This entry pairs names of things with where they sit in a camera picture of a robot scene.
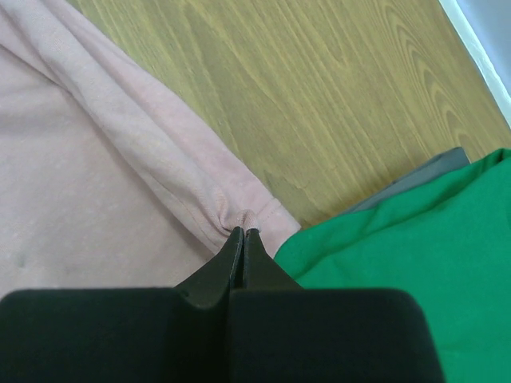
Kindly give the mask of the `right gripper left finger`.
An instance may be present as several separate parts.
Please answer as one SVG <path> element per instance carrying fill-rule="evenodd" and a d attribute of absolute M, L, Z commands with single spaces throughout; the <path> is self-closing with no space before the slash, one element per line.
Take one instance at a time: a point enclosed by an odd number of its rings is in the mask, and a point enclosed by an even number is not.
<path fill-rule="evenodd" d="M 192 311 L 174 288 L 14 291 L 1 300 L 1 380 L 168 381 Z"/>

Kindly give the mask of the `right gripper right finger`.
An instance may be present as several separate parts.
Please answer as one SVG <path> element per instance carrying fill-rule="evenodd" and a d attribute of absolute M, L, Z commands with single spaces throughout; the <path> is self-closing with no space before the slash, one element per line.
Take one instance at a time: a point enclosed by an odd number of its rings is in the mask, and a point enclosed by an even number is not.
<path fill-rule="evenodd" d="M 300 287 L 256 230 L 229 298 L 232 382 L 441 382 L 421 307 L 402 290 Z"/>

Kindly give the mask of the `dusty pink printed t-shirt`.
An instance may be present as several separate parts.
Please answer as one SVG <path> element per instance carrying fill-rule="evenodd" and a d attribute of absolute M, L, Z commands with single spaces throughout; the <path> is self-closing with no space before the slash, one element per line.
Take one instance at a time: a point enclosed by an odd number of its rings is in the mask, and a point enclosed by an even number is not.
<path fill-rule="evenodd" d="M 174 286 L 235 227 L 273 255 L 299 224 L 69 3 L 2 2 L 2 294 Z"/>

